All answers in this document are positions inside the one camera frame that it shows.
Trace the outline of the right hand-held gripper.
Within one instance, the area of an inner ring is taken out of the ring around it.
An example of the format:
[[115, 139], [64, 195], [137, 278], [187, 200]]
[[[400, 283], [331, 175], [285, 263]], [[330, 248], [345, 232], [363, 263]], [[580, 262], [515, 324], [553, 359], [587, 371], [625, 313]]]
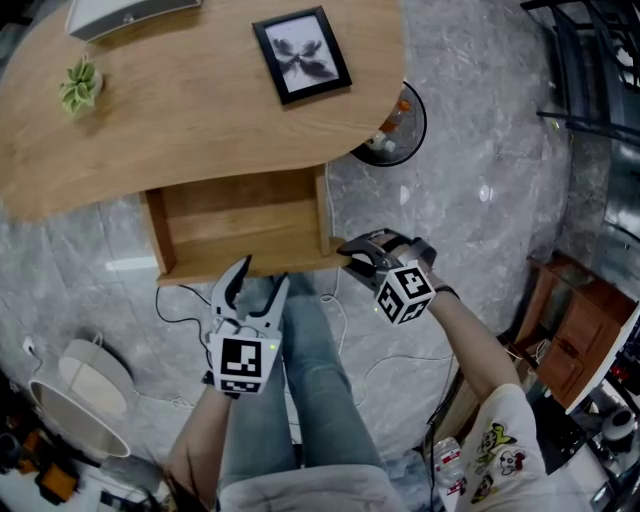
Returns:
[[416, 262], [398, 257], [413, 239], [389, 229], [377, 229], [343, 243], [337, 253], [373, 255], [372, 263], [353, 257], [343, 270], [374, 294], [377, 310], [392, 325], [411, 323], [435, 297], [434, 286]]

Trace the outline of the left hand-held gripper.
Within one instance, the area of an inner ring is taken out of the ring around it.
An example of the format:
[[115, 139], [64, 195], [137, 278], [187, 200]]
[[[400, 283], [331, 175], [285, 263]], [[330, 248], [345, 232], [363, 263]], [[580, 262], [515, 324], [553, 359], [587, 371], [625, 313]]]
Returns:
[[264, 308], [244, 321], [237, 317], [235, 298], [241, 291], [252, 256], [232, 264], [211, 291], [213, 328], [207, 350], [212, 360], [214, 387], [227, 395], [260, 394], [280, 355], [280, 320], [290, 286], [287, 273], [272, 282]]

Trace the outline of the person's right hand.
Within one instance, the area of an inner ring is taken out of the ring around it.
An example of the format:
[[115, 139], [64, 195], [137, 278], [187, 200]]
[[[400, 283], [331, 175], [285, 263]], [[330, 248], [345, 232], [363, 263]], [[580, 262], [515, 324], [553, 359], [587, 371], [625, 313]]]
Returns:
[[422, 271], [426, 275], [429, 275], [433, 269], [436, 257], [436, 249], [426, 240], [416, 237], [410, 241], [408, 247], [401, 253], [398, 259], [405, 266], [416, 262]]

